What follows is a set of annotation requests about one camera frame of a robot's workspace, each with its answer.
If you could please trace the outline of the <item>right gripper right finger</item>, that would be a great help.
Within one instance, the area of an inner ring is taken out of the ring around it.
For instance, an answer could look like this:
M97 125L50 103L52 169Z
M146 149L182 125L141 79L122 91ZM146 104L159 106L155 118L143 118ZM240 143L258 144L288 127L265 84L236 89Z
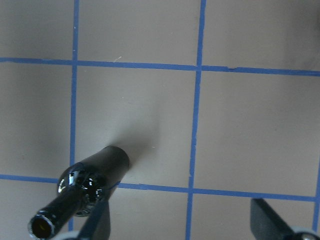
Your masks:
M295 232L263 198L250 200L250 230L256 240L299 240Z

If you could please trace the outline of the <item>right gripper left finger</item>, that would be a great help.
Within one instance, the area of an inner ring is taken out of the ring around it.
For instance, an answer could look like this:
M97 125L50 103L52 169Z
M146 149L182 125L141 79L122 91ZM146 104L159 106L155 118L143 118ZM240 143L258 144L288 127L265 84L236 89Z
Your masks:
M109 200L117 186L109 188L99 195L94 206L79 232L80 240L108 240L111 234Z

